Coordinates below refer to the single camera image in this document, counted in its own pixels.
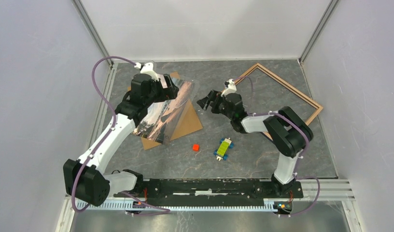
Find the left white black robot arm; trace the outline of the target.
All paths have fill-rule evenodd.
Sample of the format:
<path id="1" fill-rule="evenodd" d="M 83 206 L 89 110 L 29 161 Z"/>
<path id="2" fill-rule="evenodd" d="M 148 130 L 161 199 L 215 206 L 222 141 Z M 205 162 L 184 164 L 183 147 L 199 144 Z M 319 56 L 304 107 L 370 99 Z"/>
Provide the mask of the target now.
<path id="1" fill-rule="evenodd" d="M 100 206 L 108 197 L 123 191 L 132 197 L 143 193 L 144 184 L 137 180 L 138 173 L 103 173 L 122 142 L 147 116 L 148 108 L 154 103 L 175 99 L 178 92 L 179 88 L 168 74 L 158 79 L 145 73 L 134 75 L 131 89 L 113 109 L 111 122 L 99 138 L 77 160 L 68 159 L 63 165 L 66 192 L 71 196 L 74 211 L 82 212 L 87 208 L 79 208 L 77 200 Z"/>

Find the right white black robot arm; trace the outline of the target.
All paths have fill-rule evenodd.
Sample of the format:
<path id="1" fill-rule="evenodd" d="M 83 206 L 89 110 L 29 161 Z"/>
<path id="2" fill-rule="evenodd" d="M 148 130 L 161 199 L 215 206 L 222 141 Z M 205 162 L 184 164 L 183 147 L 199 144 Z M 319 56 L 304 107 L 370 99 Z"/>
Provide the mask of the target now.
<path id="1" fill-rule="evenodd" d="M 289 106 L 268 113 L 246 112 L 238 93 L 224 94 L 212 90 L 197 101 L 203 109 L 211 108 L 214 114 L 222 114 L 230 120 L 238 133 L 267 132 L 279 151 L 277 168 L 271 176 L 271 191 L 277 197 L 288 194 L 295 183 L 297 160 L 306 151 L 313 132 Z"/>

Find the wooden picture frame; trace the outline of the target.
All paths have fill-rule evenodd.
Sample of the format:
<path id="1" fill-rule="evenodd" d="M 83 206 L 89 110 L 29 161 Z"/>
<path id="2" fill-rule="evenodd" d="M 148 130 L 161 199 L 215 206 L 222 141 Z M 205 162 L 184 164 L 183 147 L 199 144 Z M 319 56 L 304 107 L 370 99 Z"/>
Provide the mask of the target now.
<path id="1" fill-rule="evenodd" d="M 247 112 L 267 113 L 289 106 L 312 130 L 314 140 L 320 139 L 322 129 L 318 114 L 323 107 L 311 98 L 306 79 L 295 60 L 259 61 L 236 78 L 235 83 Z"/>

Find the beach landscape photo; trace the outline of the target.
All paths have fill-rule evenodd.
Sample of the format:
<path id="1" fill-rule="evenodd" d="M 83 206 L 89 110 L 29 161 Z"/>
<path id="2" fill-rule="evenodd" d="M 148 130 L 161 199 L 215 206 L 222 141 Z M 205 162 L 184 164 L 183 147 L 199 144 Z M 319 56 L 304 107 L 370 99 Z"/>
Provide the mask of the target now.
<path id="1" fill-rule="evenodd" d="M 189 108 L 188 102 L 194 98 L 196 89 L 193 81 L 174 78 L 173 82 L 179 88 L 177 98 L 152 104 L 133 135 L 160 144 L 170 141 L 178 124 L 183 121 L 185 111 Z"/>

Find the brown cardboard backing board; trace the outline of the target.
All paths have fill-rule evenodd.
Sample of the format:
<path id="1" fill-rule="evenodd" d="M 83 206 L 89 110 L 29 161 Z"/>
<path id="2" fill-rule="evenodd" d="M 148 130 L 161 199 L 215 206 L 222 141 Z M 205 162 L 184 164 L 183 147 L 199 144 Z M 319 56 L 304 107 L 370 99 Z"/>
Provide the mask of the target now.
<path id="1" fill-rule="evenodd" d="M 178 72 L 172 72 L 170 77 L 179 88 L 177 98 L 152 104 L 148 108 L 147 116 L 132 133 L 141 138 L 145 150 L 168 144 L 202 128 L 192 106 L 199 82 L 181 77 Z"/>

